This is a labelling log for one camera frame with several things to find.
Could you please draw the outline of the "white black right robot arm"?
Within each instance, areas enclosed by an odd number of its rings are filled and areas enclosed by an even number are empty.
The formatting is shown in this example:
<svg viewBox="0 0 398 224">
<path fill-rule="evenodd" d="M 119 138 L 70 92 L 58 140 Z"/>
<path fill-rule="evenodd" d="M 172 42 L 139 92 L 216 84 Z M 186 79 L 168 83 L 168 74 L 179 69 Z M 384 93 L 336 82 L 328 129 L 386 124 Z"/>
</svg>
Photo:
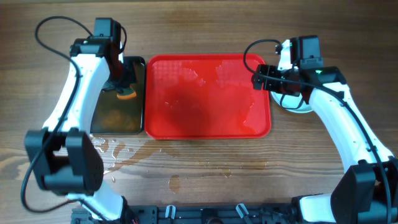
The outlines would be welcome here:
<svg viewBox="0 0 398 224">
<path fill-rule="evenodd" d="M 259 65 L 256 90 L 301 95 L 329 132 L 345 174 L 330 194 L 293 198 L 297 223 L 397 223 L 397 158 L 373 133 L 337 67 Z"/>
</svg>

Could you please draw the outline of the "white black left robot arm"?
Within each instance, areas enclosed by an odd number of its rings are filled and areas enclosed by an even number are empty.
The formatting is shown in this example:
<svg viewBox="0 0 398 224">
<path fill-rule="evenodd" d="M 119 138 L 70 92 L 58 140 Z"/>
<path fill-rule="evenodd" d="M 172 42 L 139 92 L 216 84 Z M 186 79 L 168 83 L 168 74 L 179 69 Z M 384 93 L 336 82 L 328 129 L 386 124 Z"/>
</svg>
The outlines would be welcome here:
<svg viewBox="0 0 398 224">
<path fill-rule="evenodd" d="M 103 161 L 89 138 L 100 93 L 132 93 L 132 71 L 123 61 L 121 41 L 100 36 L 77 39 L 66 58 L 69 74 L 55 109 L 41 130 L 29 130 L 24 139 L 30 165 L 21 186 L 22 205 L 41 213 L 26 199 L 29 178 L 34 176 L 40 189 L 80 203 L 98 223 L 138 223 L 127 200 L 103 181 Z"/>
</svg>

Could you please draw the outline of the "orange green sponge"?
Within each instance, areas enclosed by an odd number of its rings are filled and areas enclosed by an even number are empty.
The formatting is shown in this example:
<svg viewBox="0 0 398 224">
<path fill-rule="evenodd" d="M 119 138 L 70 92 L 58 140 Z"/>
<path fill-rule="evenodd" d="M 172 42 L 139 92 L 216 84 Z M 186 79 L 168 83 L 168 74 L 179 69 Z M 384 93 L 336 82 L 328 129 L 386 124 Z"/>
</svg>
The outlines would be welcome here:
<svg viewBox="0 0 398 224">
<path fill-rule="evenodd" d="M 137 96 L 136 91 L 133 88 L 123 88 L 117 93 L 119 100 L 130 100 Z"/>
</svg>

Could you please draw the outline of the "light blue plate back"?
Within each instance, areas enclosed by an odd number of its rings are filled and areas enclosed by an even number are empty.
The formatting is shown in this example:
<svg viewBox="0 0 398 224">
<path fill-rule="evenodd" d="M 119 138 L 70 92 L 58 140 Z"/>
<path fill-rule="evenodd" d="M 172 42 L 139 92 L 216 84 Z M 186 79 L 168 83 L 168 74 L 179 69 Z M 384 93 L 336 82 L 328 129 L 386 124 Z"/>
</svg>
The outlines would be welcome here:
<svg viewBox="0 0 398 224">
<path fill-rule="evenodd" d="M 283 109 L 293 113 L 312 112 L 310 105 L 306 104 L 301 94 L 298 96 L 285 95 L 271 92 L 274 101 Z"/>
</svg>

